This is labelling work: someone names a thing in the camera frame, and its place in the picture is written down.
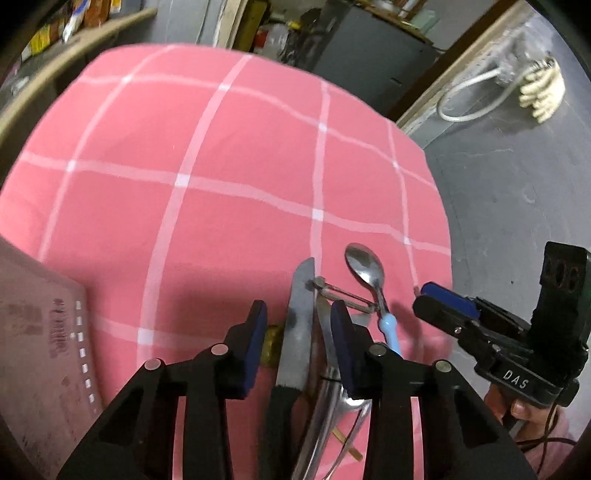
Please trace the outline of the person's right hand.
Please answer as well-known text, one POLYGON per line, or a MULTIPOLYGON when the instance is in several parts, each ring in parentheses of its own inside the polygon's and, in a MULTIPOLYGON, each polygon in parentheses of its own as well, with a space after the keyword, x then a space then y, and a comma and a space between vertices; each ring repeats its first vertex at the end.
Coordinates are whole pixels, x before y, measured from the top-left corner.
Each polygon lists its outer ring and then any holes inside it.
POLYGON ((523 421, 514 437, 518 448, 525 455, 539 479, 548 479, 564 462, 575 445, 569 432, 569 424, 564 410, 558 407, 549 426, 549 440, 542 441, 550 409, 540 409, 521 399, 509 401, 502 391, 492 384, 485 395, 485 404, 493 415, 501 421, 506 413, 523 421))

